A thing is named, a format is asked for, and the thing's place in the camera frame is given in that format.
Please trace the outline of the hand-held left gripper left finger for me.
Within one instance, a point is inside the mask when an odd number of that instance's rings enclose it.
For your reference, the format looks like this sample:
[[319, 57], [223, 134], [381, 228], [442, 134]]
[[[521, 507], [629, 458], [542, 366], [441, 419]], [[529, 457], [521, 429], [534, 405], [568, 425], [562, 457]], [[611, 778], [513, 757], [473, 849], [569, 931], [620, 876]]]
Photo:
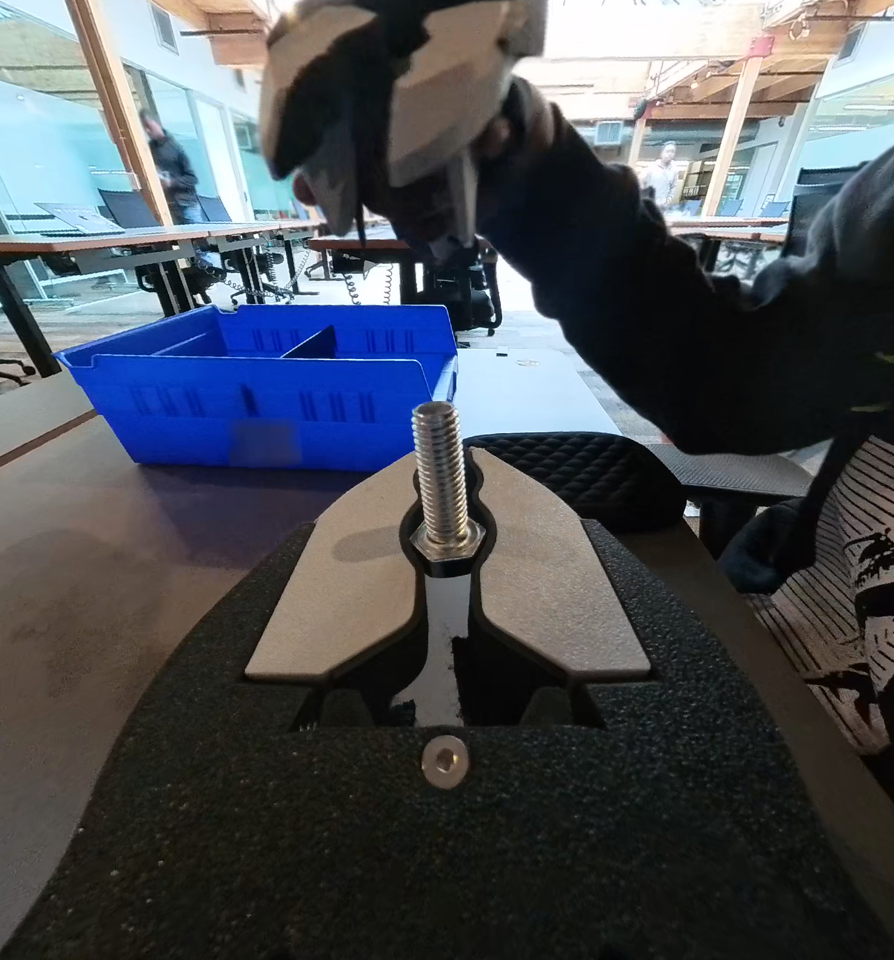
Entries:
[[420, 571], [402, 543], [415, 473], [415, 460], [393, 462], [320, 515], [246, 666], [249, 680], [337, 680], [420, 624]]

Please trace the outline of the black textured pad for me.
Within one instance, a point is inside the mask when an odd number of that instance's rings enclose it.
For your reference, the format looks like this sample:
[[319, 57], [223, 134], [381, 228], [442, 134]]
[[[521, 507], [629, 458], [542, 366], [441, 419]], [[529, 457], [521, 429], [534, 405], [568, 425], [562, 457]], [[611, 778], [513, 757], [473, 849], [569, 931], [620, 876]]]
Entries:
[[645, 446], [589, 431], [481, 434], [465, 449], [486, 450], [540, 483], [582, 519], [613, 535], [667, 530], [683, 519], [683, 485]]

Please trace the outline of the wooden pillar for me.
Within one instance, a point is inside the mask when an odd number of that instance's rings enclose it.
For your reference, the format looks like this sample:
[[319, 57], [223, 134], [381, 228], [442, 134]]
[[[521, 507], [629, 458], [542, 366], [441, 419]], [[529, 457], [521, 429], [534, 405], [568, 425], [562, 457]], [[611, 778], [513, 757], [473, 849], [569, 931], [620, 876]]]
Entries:
[[148, 147], [123, 61], [117, 53], [104, 5], [97, 1], [66, 1], [65, 4], [125, 170], [158, 223], [164, 227], [173, 226], [164, 187]]

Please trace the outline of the open grey laptop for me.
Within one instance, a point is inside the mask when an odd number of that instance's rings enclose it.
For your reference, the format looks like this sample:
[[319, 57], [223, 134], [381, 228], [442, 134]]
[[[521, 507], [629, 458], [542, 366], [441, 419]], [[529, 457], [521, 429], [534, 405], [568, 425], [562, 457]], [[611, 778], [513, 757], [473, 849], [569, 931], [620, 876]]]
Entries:
[[76, 234], [100, 236], [118, 235], [126, 232], [124, 227], [100, 215], [92, 207], [45, 201], [37, 201], [36, 207], [44, 211], [46, 215], [62, 222]]

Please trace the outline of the person's right forearm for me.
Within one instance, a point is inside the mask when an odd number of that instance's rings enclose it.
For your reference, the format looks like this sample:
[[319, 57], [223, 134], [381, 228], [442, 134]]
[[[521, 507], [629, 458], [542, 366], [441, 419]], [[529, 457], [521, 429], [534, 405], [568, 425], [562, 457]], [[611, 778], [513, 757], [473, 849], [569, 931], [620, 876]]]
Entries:
[[586, 364], [693, 454], [836, 438], [894, 404], [894, 145], [814, 220], [803, 256], [712, 277], [621, 164], [552, 106], [552, 146], [490, 242]]

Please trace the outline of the steel hex bolt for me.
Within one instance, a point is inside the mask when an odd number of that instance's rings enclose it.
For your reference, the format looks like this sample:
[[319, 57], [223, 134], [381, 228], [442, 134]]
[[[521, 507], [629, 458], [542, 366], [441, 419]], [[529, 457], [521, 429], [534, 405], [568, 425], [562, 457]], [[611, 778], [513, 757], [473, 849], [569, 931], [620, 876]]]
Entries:
[[448, 401], [424, 403], [412, 430], [423, 517], [410, 543], [429, 577], [465, 576], [486, 532], [470, 515], [459, 414]]

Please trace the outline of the wooden desk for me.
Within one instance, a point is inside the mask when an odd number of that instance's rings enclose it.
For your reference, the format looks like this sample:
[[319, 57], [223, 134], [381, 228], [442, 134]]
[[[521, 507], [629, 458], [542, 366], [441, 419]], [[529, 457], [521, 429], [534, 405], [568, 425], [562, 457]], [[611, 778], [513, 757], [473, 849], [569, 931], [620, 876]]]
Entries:
[[247, 275], [255, 276], [252, 250], [270, 237], [283, 240], [291, 226], [292, 222], [286, 220], [209, 222], [103, 235], [0, 235], [0, 307], [28, 357], [27, 361], [9, 360], [7, 364], [18, 366], [26, 377], [50, 378], [61, 371], [43, 330], [8, 274], [13, 264], [56, 260], [75, 277], [148, 268], [163, 315], [172, 317], [194, 309], [193, 294], [181, 265], [192, 261], [197, 242], [205, 243], [211, 253], [239, 255], [239, 264]]
[[395, 236], [368, 236], [363, 241], [354, 236], [321, 236], [307, 240], [307, 247], [321, 256], [325, 279], [344, 280], [361, 272], [365, 263], [396, 266], [401, 303], [411, 305], [418, 299], [417, 266], [423, 258]]
[[705, 272], [712, 273], [724, 243], [783, 246], [788, 217], [673, 217], [667, 219], [671, 235], [698, 241], [697, 257]]

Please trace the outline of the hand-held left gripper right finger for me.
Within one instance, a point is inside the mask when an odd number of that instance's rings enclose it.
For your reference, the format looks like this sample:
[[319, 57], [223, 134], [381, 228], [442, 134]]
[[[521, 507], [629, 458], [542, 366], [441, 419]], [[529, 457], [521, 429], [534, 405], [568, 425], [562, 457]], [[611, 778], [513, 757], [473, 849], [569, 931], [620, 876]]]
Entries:
[[580, 516], [482, 448], [470, 452], [492, 523], [472, 585], [483, 629], [568, 682], [637, 682], [650, 663]]

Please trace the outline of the person's right hand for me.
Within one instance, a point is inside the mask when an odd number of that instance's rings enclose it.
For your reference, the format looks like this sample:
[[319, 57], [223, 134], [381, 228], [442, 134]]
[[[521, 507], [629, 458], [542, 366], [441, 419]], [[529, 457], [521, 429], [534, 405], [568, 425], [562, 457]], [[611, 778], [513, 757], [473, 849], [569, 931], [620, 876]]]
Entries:
[[474, 229], [461, 230], [464, 198], [455, 198], [446, 168], [401, 187], [392, 186], [381, 160], [359, 174], [359, 198], [371, 213], [390, 222], [394, 234], [412, 249], [446, 262], [473, 246], [493, 242], [525, 192], [533, 162], [549, 150], [557, 123], [552, 105], [525, 79], [514, 78], [499, 112], [461, 155], [474, 176]]

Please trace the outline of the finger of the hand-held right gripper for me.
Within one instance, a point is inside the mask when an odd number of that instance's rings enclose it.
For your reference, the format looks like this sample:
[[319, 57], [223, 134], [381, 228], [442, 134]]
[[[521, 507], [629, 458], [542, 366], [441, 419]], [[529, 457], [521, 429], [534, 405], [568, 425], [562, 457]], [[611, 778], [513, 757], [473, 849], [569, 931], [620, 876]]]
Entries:
[[514, 67], [544, 52], [547, 2], [466, 2], [424, 14], [428, 39], [393, 84], [386, 174], [394, 190], [441, 191], [436, 237], [409, 242], [430, 259], [476, 243], [477, 141], [499, 116]]
[[261, 150], [273, 179], [299, 174], [334, 234], [362, 221], [357, 114], [383, 65], [379, 14], [355, 2], [295, 2], [266, 39]]

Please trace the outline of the blue divided plastic bin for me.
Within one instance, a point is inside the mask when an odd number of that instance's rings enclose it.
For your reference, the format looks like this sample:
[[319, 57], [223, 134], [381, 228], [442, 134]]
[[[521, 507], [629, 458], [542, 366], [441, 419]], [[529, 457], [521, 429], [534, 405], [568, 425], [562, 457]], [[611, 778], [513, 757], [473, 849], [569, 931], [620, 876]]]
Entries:
[[[329, 325], [338, 359], [281, 359]], [[55, 356], [141, 465], [375, 473], [457, 383], [439, 305], [206, 306]]]

